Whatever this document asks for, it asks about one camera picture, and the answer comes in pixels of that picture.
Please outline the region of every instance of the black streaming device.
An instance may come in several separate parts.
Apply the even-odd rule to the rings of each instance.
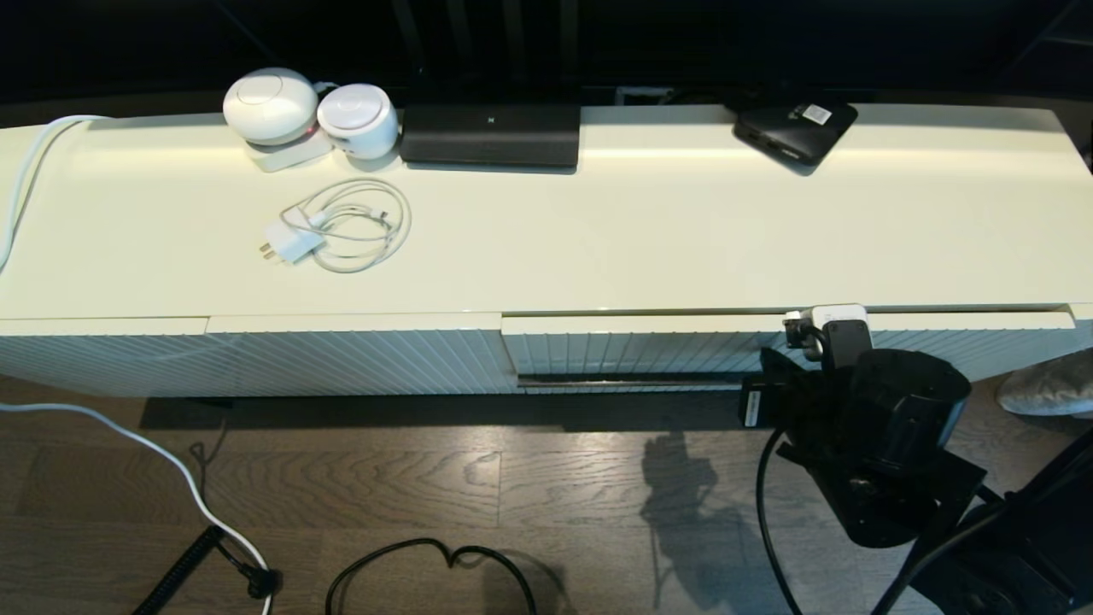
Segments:
[[[783,162],[815,166],[857,118],[846,103],[807,99],[741,110],[732,133]]]
[[[573,168],[580,106],[413,105],[402,115],[408,163]]]

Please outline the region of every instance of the sticker label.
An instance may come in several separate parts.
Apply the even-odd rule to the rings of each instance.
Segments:
[[[759,423],[759,402],[763,399],[763,393],[759,391],[748,392],[748,410],[744,411],[744,427],[755,427]]]
[[[819,105],[809,105],[809,108],[804,109],[804,113],[802,113],[801,115],[811,119],[812,121],[815,121],[820,126],[826,123],[827,120],[831,118],[831,111]]]

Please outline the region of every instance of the cabinet top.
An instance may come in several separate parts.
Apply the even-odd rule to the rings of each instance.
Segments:
[[[340,152],[265,174],[219,115],[80,125],[43,163],[0,319],[1093,301],[1093,179],[1054,114],[858,109],[808,177],[719,106],[585,108],[573,174]],[[37,130],[0,131],[2,193]],[[352,274],[262,259],[278,212],[365,173],[413,208],[395,256]]]

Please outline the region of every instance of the white smart speaker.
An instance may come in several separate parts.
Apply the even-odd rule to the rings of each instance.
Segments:
[[[319,103],[319,126],[351,157],[373,159],[391,151],[399,118],[387,92],[366,83],[342,85]]]
[[[333,149],[318,129],[315,87],[286,68],[244,75],[224,95],[224,119],[246,141],[246,151],[266,172],[318,157]]]

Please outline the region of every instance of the white cable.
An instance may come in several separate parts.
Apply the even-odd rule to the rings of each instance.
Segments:
[[[398,205],[398,214],[392,216],[388,211],[379,210],[364,203],[346,201],[353,194],[362,192],[378,191],[386,193],[395,200]],[[318,204],[318,211],[308,212],[308,208]],[[307,218],[312,220],[309,225],[304,225],[290,218],[289,212],[294,209],[302,210]],[[380,228],[375,235],[350,235],[334,232],[342,222],[348,218],[357,217],[369,220]],[[353,253],[338,253],[329,245],[315,248],[314,258],[320,267],[336,273],[355,273],[369,267],[375,267],[391,257],[410,235],[410,225],[413,216],[410,211],[410,201],[407,200],[402,190],[393,184],[376,177],[355,177],[343,179],[331,184],[321,190],[287,206],[281,212],[281,221],[298,230],[312,232],[322,235],[326,238],[338,238],[351,241],[378,243],[380,245]],[[355,259],[357,262],[350,265],[334,264],[330,258]]]
[[[232,536],[232,539],[234,539],[239,545],[242,545],[243,548],[247,549],[247,552],[250,553],[250,555],[255,558],[255,563],[258,564],[258,566],[260,566],[262,570],[269,570],[269,566],[266,564],[266,559],[262,557],[262,554],[258,553],[258,547],[252,545],[250,541],[246,539],[246,536],[240,534],[238,531],[236,531],[227,523],[221,521],[219,518],[216,518],[215,515],[212,513],[212,511],[209,510],[209,507],[207,507],[204,501],[201,499],[201,493],[198,490],[197,482],[193,481],[193,475],[190,474],[190,470],[186,468],[186,464],[179,461],[178,458],[173,456],[169,451],[167,451],[163,447],[156,445],[155,442],[149,440],[148,438],[144,438],[140,434],[129,431],[128,429],[114,423],[103,414],[95,412],[91,409],[85,409],[83,406],[73,406],[71,404],[23,404],[23,405],[0,404],[0,412],[3,413],[34,413],[40,411],[64,411],[89,416],[93,419],[101,422],[106,427],[109,427],[110,429],[117,431],[118,434],[125,436],[126,438],[129,438],[130,440],[136,440],[137,442],[144,445],[149,449],[152,449],[153,451],[166,458],[167,461],[175,464],[175,468],[177,468],[178,471],[183,473],[183,476],[186,478],[186,484],[189,485],[190,487],[190,495],[193,496],[193,501],[198,505],[198,508],[201,510],[201,515],[203,515],[204,518],[208,519],[210,523],[219,527],[221,530],[224,531],[225,534]],[[269,615],[270,605],[272,604],[272,602],[273,602],[272,595],[266,596],[266,605],[262,607],[262,615]]]
[[[42,128],[42,131],[38,132],[38,135],[34,139],[34,142],[31,143],[31,149],[27,150],[26,155],[23,157],[23,163],[19,166],[19,174],[15,175],[15,185],[11,189],[11,199],[8,202],[8,224],[4,226],[2,239],[3,244],[0,245],[0,271],[2,271],[4,265],[8,263],[8,257],[11,256],[11,246],[15,241],[15,224],[19,222],[20,205],[23,201],[23,185],[30,177],[33,177],[34,173],[37,172],[38,166],[42,165],[42,161],[38,161],[37,166],[34,165],[35,158],[38,157],[38,150],[42,149],[43,143],[49,138],[54,128],[58,126],[70,126],[79,121],[91,121],[93,119],[109,118],[102,115],[68,115],[64,117],[58,117],[57,119],[45,125]]]

